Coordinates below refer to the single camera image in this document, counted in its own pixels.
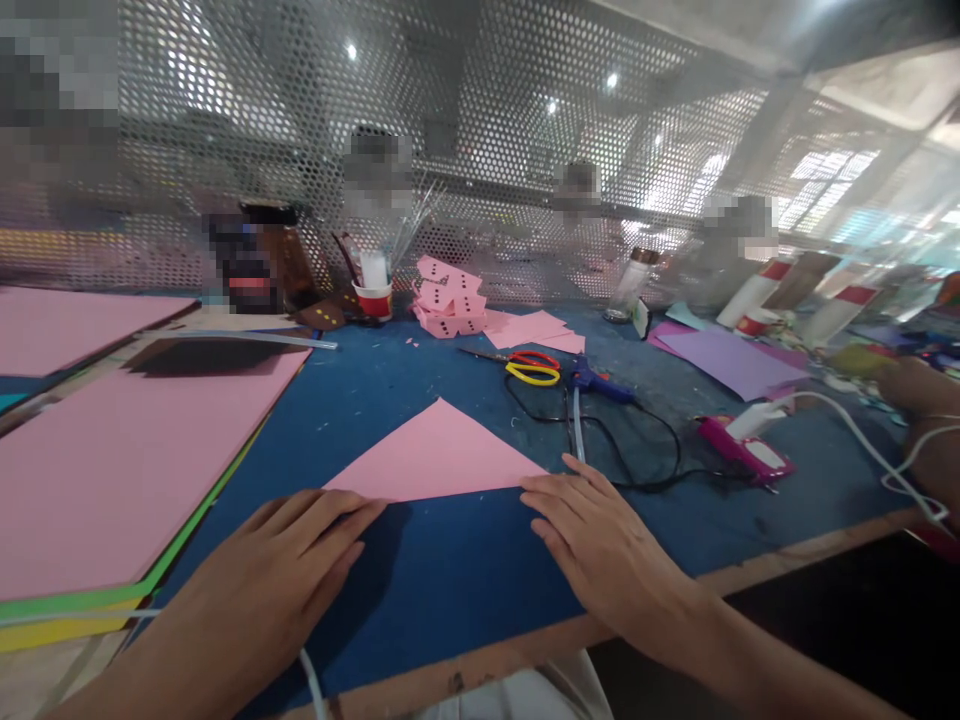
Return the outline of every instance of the perforated metal partition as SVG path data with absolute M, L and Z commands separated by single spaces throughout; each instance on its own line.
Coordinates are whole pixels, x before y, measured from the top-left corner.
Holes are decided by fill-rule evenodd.
M 358 127 L 406 136 L 413 181 L 447 188 L 395 271 L 426 252 L 480 272 L 493 301 L 598 301 L 632 247 L 684 247 L 717 194 L 781 206 L 781 243 L 843 249 L 953 192 L 956 157 L 714 50 L 573 0 L 120 0 L 117 152 L 108 172 L 7 178 L 5 276 L 75 288 L 197 288 L 199 218 L 241 198 L 309 210 L 324 288 L 330 231 L 361 246 L 395 221 L 346 217 Z M 553 209 L 556 168 L 596 164 L 598 217 Z

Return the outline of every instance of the red scissors handle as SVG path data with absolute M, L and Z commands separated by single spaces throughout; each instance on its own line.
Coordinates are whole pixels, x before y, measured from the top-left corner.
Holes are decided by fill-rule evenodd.
M 524 350 L 523 352 L 513 353 L 510 356 L 510 360 L 521 365 L 548 367 L 554 370 L 560 369 L 560 363 L 554 360 L 552 357 L 549 355 L 544 355 L 543 353 L 533 352 L 532 350 Z

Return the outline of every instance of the blue glue gun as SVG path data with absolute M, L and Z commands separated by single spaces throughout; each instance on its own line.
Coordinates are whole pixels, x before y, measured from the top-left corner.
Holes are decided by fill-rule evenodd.
M 570 385 L 580 388 L 581 393 L 597 392 L 622 405 L 632 403 L 636 397 L 630 388 L 612 383 L 608 376 L 599 375 L 591 370 L 587 363 L 587 356 L 582 354 L 577 355 L 577 364 L 573 368 Z

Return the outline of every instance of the cup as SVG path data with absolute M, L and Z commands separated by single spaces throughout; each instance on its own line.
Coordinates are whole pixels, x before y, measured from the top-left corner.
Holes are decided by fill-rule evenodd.
M 393 283 L 378 288 L 360 287 L 353 283 L 360 309 L 370 317 L 386 322 L 393 317 Z
M 763 335 L 767 328 L 779 321 L 780 316 L 775 312 L 765 308 L 753 308 L 740 318 L 733 332 L 740 337 L 755 338 Z

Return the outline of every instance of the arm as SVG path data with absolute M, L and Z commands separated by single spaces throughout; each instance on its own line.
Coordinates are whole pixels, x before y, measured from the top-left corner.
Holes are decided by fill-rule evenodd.
M 544 516 L 531 527 L 587 611 L 637 650 L 751 716 L 905 717 L 684 575 L 603 475 L 563 459 L 577 475 L 521 482 L 521 500 Z
M 129 650 L 46 720 L 234 717 L 296 660 L 384 507 L 338 490 L 267 503 Z
M 910 433 L 904 446 L 909 454 L 917 441 L 939 427 L 960 425 L 960 383 L 937 372 L 917 358 L 901 358 L 884 367 L 877 381 L 883 399 L 910 419 Z M 950 511 L 950 522 L 960 530 L 960 439 L 958 431 L 943 433 L 924 445 L 911 472 L 930 495 Z

